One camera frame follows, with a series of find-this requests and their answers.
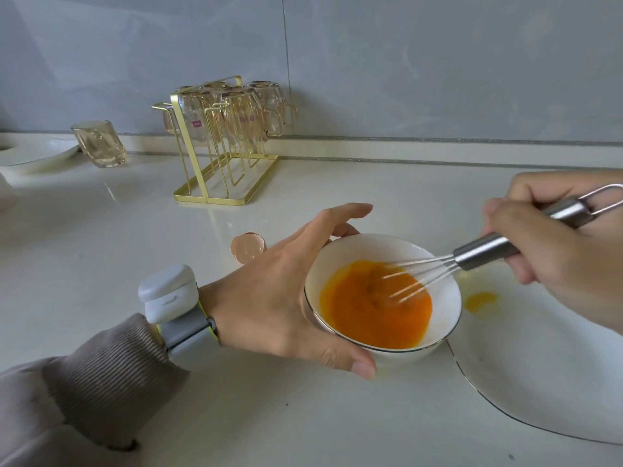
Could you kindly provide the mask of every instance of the white device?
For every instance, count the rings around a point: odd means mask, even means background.
[[[147,277],[138,288],[147,321],[158,326],[169,360],[186,370],[205,366],[220,347],[216,323],[199,301],[194,272],[173,265]]]

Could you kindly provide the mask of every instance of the sleeve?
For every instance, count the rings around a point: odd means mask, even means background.
[[[0,466],[126,464],[136,433],[188,376],[141,314],[70,355],[10,369],[0,374]]]

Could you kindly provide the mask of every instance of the right hand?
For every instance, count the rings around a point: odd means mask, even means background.
[[[483,206],[485,230],[505,236],[521,252],[506,261],[519,282],[541,284],[563,305],[623,335],[623,207],[572,230],[542,207],[603,185],[623,184],[623,171],[536,172],[516,175],[505,198]],[[603,207],[618,191],[590,199]]]

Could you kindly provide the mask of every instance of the egg yolk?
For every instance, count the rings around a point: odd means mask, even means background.
[[[380,278],[397,271],[402,269],[366,260],[340,268],[320,294],[324,320],[335,330],[364,344],[386,349],[417,346],[431,320],[431,296],[423,290],[413,298],[397,303],[419,287],[417,280],[408,273]],[[411,285],[413,290],[390,299],[394,292]],[[379,305],[379,292],[390,304]]]

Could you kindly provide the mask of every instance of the backsplash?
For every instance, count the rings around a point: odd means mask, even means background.
[[[0,131],[109,119],[238,74],[296,135],[623,140],[623,0],[0,0]]]

